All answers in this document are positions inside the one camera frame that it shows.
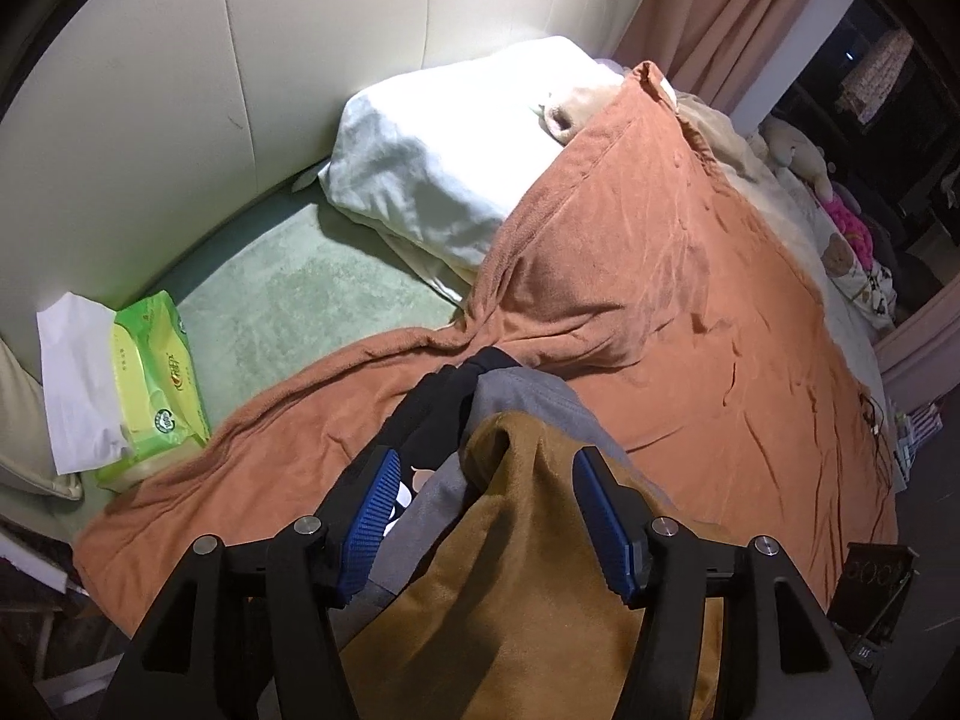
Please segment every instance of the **bedding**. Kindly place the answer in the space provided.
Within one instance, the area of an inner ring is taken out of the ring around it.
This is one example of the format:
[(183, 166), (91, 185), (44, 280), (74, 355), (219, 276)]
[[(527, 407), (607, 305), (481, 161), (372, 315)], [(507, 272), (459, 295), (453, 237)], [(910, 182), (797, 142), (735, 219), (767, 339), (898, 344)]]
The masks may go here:
[[(730, 119), (694, 95), (679, 95), (680, 114), (695, 124), (720, 163), (733, 189), (760, 212), (778, 240), (816, 286), (824, 301), (824, 322), (829, 336), (840, 348), (850, 372), (866, 386), (882, 407), (886, 404), (883, 382), (872, 343), (877, 330), (839, 292), (827, 275), (817, 245), (815, 225), (823, 228), (825, 213), (805, 184), (787, 167), (774, 170), (761, 162), (755, 145), (733, 131)], [(765, 142), (758, 140), (761, 152)]]
[(568, 381), (685, 517), (777, 538), (824, 605), (848, 541), (895, 541), (890, 458), (815, 284), (660, 80), (637, 68), (536, 180), (458, 322), (315, 362), (91, 522), (74, 557), (99, 607), (132, 632), (196, 536), (313, 512), (405, 392), (491, 344)]
[(497, 228), (560, 153), (541, 120), (551, 92), (612, 82), (622, 74), (563, 37), (395, 76), (347, 102), (320, 184), (459, 304)]

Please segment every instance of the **pillow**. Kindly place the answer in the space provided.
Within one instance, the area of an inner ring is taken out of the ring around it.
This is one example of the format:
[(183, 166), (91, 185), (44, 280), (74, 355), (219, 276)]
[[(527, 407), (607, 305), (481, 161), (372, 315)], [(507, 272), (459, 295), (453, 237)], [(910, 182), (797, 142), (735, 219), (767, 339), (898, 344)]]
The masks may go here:
[(80, 500), (76, 474), (59, 476), (47, 434), (43, 392), (0, 340), (0, 484)]
[(460, 302), (503, 220), (562, 150), (544, 103), (622, 80), (551, 37), (381, 81), (347, 102), (320, 184), (331, 205)]

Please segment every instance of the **white pillow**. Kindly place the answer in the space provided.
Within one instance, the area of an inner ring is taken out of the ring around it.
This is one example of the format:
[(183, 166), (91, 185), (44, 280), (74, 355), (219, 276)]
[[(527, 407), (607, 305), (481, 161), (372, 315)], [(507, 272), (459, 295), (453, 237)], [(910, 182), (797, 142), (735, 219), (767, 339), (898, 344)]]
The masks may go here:
[(541, 122), (551, 92), (618, 77), (562, 37), (396, 76), (347, 102), (320, 183), (461, 302), (496, 230), (562, 150)]

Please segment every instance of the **pink curtain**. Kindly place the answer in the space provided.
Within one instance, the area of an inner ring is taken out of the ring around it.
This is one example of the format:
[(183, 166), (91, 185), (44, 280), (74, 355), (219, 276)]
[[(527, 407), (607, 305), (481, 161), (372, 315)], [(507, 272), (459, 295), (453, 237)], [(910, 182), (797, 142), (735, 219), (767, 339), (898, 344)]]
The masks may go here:
[(675, 87), (730, 113), (808, 1), (643, 0), (613, 58), (651, 59)]
[(874, 349), (886, 394), (903, 412), (960, 385), (960, 278)]

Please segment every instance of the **blue gripper pad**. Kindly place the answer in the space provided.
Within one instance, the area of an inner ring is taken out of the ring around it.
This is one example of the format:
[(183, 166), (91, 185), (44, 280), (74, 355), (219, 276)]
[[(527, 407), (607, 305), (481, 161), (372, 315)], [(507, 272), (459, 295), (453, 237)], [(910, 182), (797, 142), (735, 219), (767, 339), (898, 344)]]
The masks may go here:
[(634, 551), (583, 450), (573, 456), (573, 494), (607, 586), (628, 603), (637, 594)]
[(367, 583), (373, 559), (383, 541), (384, 528), (397, 502), (397, 490), (400, 490), (400, 457), (391, 449), (384, 454), (373, 483), (344, 537), (336, 586), (344, 603)]

